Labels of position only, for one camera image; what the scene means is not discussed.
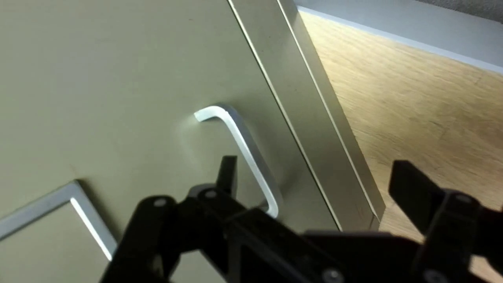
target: door panel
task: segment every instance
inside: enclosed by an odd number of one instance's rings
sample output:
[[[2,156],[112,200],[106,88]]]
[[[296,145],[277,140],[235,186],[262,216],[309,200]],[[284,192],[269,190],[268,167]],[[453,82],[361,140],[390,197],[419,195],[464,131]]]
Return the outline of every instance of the door panel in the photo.
[[[82,179],[120,238],[142,198],[181,202],[192,186],[216,179],[224,154],[240,156],[238,200],[257,206],[262,190],[229,129],[194,118],[227,102],[282,189],[284,222],[335,230],[229,2],[5,2],[0,36],[0,216]],[[62,235],[68,225],[51,228]],[[0,244],[0,266],[26,257],[4,246],[12,244]]]

